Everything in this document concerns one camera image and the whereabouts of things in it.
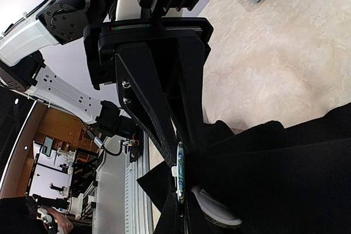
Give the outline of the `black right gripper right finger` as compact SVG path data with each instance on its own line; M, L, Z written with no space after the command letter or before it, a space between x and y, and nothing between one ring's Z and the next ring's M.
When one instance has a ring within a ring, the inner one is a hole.
M185 202L185 233L208 233L206 219L195 198Z

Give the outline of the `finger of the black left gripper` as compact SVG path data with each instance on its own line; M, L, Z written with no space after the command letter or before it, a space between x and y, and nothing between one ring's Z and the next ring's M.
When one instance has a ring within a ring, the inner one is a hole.
M177 48L171 56L151 53L143 49L124 47L116 54L116 73L119 82L127 81L131 87L118 85L119 95L131 99L124 107L136 123L154 142L169 167L176 163L176 134L171 121L169 98L178 92Z
M180 99L172 107L175 127L188 152L200 152L205 144L202 115L204 51L202 41L196 36L178 39Z

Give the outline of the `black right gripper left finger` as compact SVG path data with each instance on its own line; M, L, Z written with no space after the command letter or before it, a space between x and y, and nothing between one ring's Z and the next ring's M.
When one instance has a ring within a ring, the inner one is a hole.
M182 233L180 212L181 206L178 196L175 192L171 192L167 196L161 216L158 220L158 232L161 234Z

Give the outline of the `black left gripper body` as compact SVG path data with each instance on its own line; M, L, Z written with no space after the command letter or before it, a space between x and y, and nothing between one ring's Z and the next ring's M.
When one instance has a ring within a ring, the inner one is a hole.
M90 24L83 30L83 44L87 58L90 81L95 90L102 84L117 82L116 54L124 47L143 49L151 53L164 53L167 57L175 50L177 38L197 37L205 46L208 56L209 40L214 31L206 18L165 17L153 19L131 19L101 24Z

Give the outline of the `green round brooch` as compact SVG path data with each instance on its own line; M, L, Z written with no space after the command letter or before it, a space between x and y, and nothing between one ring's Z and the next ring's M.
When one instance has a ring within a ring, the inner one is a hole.
M180 141L177 146L177 164L174 177L176 178L178 202L182 206L185 201L185 152L184 144Z

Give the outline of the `black garment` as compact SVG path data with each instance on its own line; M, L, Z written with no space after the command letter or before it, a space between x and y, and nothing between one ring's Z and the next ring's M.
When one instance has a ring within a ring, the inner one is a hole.
M204 137L203 155L185 156L186 201L203 188L242 220L241 233L350 233L349 104L289 128L233 134L217 121ZM166 161L138 182L162 212L175 192Z

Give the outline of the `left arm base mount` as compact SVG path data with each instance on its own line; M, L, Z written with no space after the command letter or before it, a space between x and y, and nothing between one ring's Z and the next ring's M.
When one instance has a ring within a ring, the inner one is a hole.
M98 132L102 135L113 137L120 136L120 146L117 152L108 150L100 138L92 132L88 135L94 143L110 156L118 157L123 153L129 156L129 162L136 162L143 154L144 139L143 132L134 120L120 114L121 108L113 102L102 101L100 114L96 117L93 124Z

